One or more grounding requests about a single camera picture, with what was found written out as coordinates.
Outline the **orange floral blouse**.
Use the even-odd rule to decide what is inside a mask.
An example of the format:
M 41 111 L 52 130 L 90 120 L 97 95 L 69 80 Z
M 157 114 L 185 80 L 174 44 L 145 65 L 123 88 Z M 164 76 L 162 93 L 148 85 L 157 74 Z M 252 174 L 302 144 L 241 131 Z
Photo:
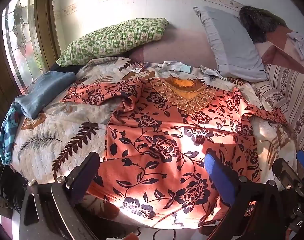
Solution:
M 206 154 L 260 181 L 250 118 L 286 124 L 231 91 L 200 80 L 135 78 L 70 88 L 64 101 L 122 104 L 106 125 L 103 162 L 87 192 L 150 227 L 198 228 L 222 219 L 228 205 L 204 166 Z

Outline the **white leaf-print blanket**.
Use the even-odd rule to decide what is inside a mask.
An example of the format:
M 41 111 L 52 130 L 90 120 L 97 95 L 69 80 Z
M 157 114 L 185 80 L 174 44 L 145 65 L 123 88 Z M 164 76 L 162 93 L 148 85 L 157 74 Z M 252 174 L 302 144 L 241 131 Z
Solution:
M 79 85 L 119 83 L 135 78 L 149 80 L 174 77 L 181 80 L 200 80 L 205 85 L 226 91 L 238 88 L 248 103 L 265 110 L 248 83 L 239 86 L 211 78 L 204 75 L 199 67 L 193 67 L 190 74 L 166 72 L 155 63 L 140 73 L 133 73 L 128 71 L 132 64 L 135 64 L 134 61 L 123 57 L 93 59 L 77 73 L 76 81 L 49 103 L 36 119 L 22 118 L 14 140 L 12 167 L 26 179 L 35 179 L 44 184 L 69 174 L 90 152 L 98 153 L 100 164 L 103 162 L 106 125 L 112 113 L 122 104 L 122 100 L 110 99 L 98 106 L 64 101 L 68 90 Z M 290 135 L 288 123 L 276 124 L 255 116 L 250 118 L 250 122 L 258 150 L 258 183 L 274 179 L 272 165 L 278 158 L 284 158 L 292 168 L 297 167 L 296 144 Z M 135 224 L 146 225 L 126 216 L 116 206 L 90 195 L 87 191 L 81 203 L 96 216 L 112 220 L 126 219 Z

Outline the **striped beige pillow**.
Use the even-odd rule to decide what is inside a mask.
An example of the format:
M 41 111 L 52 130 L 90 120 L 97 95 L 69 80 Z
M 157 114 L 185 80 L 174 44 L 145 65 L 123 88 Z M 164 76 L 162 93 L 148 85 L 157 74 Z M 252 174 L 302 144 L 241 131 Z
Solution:
M 304 74 L 269 64 L 265 66 L 268 79 L 252 87 L 265 109 L 278 107 L 304 150 Z

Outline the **teal patterned cloth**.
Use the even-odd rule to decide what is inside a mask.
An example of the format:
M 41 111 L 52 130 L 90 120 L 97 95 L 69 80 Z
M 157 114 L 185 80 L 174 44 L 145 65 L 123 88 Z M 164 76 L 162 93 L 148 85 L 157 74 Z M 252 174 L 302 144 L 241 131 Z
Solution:
M 21 106 L 12 102 L 0 130 L 0 158 L 3 165 L 9 165 L 12 161 L 13 144 L 21 116 Z

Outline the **folded blue towel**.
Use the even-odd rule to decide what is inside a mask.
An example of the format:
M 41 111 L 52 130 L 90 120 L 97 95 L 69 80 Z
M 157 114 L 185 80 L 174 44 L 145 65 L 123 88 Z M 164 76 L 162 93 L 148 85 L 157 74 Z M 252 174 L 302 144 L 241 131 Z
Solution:
M 73 72 L 46 72 L 39 76 L 30 93 L 14 99 L 14 107 L 25 117 L 36 119 L 43 108 L 74 81 L 76 74 Z

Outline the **pink brown patchwork quilt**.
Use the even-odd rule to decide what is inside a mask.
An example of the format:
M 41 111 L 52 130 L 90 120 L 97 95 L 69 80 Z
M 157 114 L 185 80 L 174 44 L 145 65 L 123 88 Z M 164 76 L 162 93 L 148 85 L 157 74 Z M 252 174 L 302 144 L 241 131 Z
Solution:
M 255 46 L 265 65 L 279 65 L 304 74 L 304 60 L 300 59 L 287 35 L 291 31 L 279 25 L 274 32 L 266 34 L 266 42 L 255 43 Z

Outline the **grey-blue pillow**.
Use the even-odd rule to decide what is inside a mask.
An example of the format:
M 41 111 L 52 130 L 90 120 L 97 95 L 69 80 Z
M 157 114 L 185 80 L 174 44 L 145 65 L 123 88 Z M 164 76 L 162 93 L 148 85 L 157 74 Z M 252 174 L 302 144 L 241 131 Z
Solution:
M 194 7 L 214 53 L 217 70 L 224 77 L 257 83 L 266 81 L 262 59 L 239 19 L 212 7 Z

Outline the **grey crumpled cloth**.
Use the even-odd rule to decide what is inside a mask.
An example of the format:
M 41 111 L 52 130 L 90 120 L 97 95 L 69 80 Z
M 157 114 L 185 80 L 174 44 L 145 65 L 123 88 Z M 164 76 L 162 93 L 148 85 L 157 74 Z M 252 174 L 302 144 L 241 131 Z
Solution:
M 227 78 L 226 77 L 223 77 L 218 70 L 216 69 L 210 69 L 210 68 L 207 68 L 203 65 L 200 66 L 200 69 L 201 71 L 203 72 L 204 75 L 208 75 L 208 76 L 211 76 L 211 77 L 217 77 L 219 79 L 222 79 L 222 80 L 226 80 Z

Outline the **small pen and wrapper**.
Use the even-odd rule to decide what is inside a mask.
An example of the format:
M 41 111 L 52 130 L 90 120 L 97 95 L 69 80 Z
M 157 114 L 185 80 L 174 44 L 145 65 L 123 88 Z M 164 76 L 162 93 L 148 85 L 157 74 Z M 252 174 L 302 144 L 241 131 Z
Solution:
M 149 62 L 137 62 L 135 64 L 132 64 L 131 66 L 128 67 L 129 72 L 133 73 L 140 73 L 143 70 L 145 70 L 147 67 L 149 67 L 150 63 Z

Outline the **dark fuzzy cushion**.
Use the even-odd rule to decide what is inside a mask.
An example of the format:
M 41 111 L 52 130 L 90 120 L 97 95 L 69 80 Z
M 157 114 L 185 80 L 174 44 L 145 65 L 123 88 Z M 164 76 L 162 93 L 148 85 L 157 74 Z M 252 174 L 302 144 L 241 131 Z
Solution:
M 278 26 L 287 28 L 283 19 L 268 10 L 244 6 L 239 11 L 239 19 L 253 43 L 266 42 L 266 34 L 274 32 Z

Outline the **green checkered pillow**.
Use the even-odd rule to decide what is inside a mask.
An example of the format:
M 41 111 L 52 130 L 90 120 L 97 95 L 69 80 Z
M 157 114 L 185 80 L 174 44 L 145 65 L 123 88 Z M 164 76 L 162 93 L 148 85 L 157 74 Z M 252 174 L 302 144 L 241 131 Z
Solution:
M 56 64 L 87 64 L 91 59 L 121 55 L 135 47 L 159 41 L 169 25 L 165 18 L 135 18 L 88 33 L 71 42 Z

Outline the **white glove with teal cuff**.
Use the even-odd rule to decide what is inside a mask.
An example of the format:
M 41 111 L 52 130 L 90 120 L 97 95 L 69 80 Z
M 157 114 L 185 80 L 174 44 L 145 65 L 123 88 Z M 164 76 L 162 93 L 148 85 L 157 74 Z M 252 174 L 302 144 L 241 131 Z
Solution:
M 191 73 L 191 66 L 186 65 L 179 61 L 164 61 L 158 65 L 164 71 L 176 71 L 176 72 L 184 72 L 184 73 Z

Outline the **stained glass window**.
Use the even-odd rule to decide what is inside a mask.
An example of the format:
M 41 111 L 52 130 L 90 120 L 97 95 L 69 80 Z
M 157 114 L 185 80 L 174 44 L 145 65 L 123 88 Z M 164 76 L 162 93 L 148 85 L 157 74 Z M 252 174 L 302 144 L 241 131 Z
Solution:
M 14 80 L 21 94 L 27 94 L 46 71 L 36 32 L 34 0 L 11 0 L 2 12 L 2 32 Z

